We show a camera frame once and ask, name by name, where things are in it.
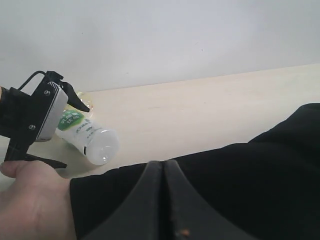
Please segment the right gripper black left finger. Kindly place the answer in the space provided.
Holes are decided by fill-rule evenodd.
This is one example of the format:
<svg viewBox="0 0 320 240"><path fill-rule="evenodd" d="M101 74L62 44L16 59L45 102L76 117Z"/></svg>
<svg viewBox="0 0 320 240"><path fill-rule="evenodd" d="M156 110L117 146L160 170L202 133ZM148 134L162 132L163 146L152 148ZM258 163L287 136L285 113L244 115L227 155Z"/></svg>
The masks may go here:
<svg viewBox="0 0 320 240"><path fill-rule="evenodd" d="M133 190L86 240L171 240L168 202L162 199L163 166L147 163Z"/></svg>

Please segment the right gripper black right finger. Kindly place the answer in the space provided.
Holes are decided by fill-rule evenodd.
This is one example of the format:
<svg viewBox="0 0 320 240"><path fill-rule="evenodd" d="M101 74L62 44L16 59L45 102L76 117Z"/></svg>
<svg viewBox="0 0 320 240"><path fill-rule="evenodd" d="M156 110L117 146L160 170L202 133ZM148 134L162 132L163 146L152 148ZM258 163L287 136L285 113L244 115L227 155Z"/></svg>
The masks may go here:
<svg viewBox="0 0 320 240"><path fill-rule="evenodd" d="M175 160L164 163L175 240L254 240L221 216L193 188Z"/></svg>

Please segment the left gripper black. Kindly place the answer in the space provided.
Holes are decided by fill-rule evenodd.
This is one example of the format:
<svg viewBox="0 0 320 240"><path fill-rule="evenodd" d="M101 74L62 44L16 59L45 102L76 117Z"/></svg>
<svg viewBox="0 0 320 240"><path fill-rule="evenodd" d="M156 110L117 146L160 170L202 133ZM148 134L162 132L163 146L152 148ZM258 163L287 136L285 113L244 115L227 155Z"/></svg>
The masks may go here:
<svg viewBox="0 0 320 240"><path fill-rule="evenodd" d="M36 71L19 87L1 88L0 134L9 139L4 161L43 162L54 169L66 169L67 164L28 154L36 142L46 112L54 98L53 87L57 83L68 97L67 104L82 112L90 109L81 101L74 88L55 71Z"/></svg>

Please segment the person's open right hand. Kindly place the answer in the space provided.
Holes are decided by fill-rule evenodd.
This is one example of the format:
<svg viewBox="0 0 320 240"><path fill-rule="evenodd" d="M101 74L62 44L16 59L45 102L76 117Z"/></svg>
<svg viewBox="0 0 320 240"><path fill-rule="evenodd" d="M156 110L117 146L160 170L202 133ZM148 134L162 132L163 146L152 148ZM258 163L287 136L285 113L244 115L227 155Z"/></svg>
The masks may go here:
<svg viewBox="0 0 320 240"><path fill-rule="evenodd" d="M70 180L41 161L5 161L14 183L0 193L2 240L75 240Z"/></svg>

